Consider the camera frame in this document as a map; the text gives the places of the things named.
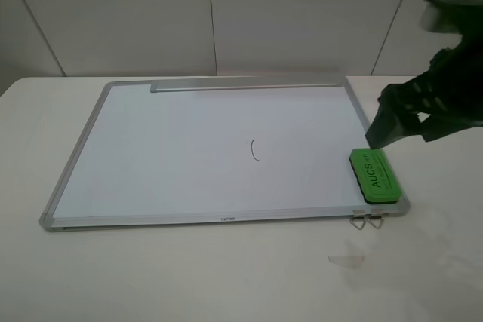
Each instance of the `tile grout line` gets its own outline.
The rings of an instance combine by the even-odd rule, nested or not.
[[[217,44],[215,42],[215,37],[214,37],[213,1],[212,0],[210,0],[210,13],[211,13],[211,34],[213,35],[214,71],[215,71],[215,75],[218,75]]]
[[[384,37],[383,43],[380,46],[379,53],[377,54],[377,57],[376,57],[376,62],[374,62],[374,66],[372,67],[372,71],[371,71],[370,75],[374,74],[374,70],[376,69],[377,62],[379,61],[380,55],[383,52],[384,45],[386,44],[387,38],[389,37],[389,33],[391,32],[392,24],[394,23],[394,20],[395,20],[396,16],[398,15],[399,8],[402,5],[402,1],[403,0],[399,0],[398,6],[395,9],[394,15],[392,16],[392,19],[391,19],[391,23],[389,24],[389,28],[387,29],[387,33],[386,33],[386,36]]]
[[[32,12],[32,9],[30,9],[30,6],[27,3],[27,0],[20,0],[20,1],[23,3],[23,6],[25,7],[27,14],[30,16],[30,18],[32,19],[32,22],[34,23],[34,27],[40,33],[40,36],[41,36],[42,40],[44,41],[45,45],[47,46],[49,53],[54,58],[55,63],[59,67],[59,70],[62,72],[62,76],[66,77],[66,73],[64,72],[62,66],[60,65],[59,59],[57,58],[57,56],[54,53],[54,49],[52,49],[51,44],[48,42],[47,37],[45,36],[44,32],[42,31],[42,28],[38,24],[37,19],[35,18],[34,14]]]

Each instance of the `whiteboard frame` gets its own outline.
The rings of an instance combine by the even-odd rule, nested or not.
[[[92,131],[92,128],[100,114],[103,104],[113,87],[147,85],[150,91],[157,92],[184,92],[184,91],[210,91],[210,90],[240,90],[240,89],[267,89],[267,88],[293,88],[293,87],[343,87],[354,107],[356,114],[364,130],[370,126],[349,81],[342,75],[317,74],[317,75],[277,75],[277,76],[247,76],[247,77],[215,77],[215,78],[166,78],[163,80],[148,81],[114,81],[106,84],[100,97],[78,139],[66,166],[60,175],[52,195],[41,214],[39,223],[42,228],[49,232],[99,229],[99,228],[127,228],[148,227],[162,225],[186,225],[200,223],[221,222],[247,222],[284,219],[333,219],[350,218],[354,215],[384,214],[387,216],[402,216],[409,211],[410,204],[403,194],[396,204],[382,204],[353,207],[317,207],[291,210],[257,210],[252,212],[233,213],[226,218],[225,213],[209,214],[183,214],[163,216],[113,216],[113,217],[90,217],[90,218],[61,218],[55,219],[54,212],[62,198],[63,191],[72,175],[82,149]]]

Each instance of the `table surface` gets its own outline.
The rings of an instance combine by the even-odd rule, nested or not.
[[[481,320],[483,128],[387,147],[412,208],[381,230],[45,232],[38,218],[104,84],[137,79],[25,78],[0,97],[0,320]],[[408,79],[349,77],[369,118],[383,87]]]

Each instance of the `whiteboard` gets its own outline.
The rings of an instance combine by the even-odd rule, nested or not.
[[[346,87],[325,86],[111,84],[60,181],[50,227],[370,212],[349,163],[368,147],[365,129]]]

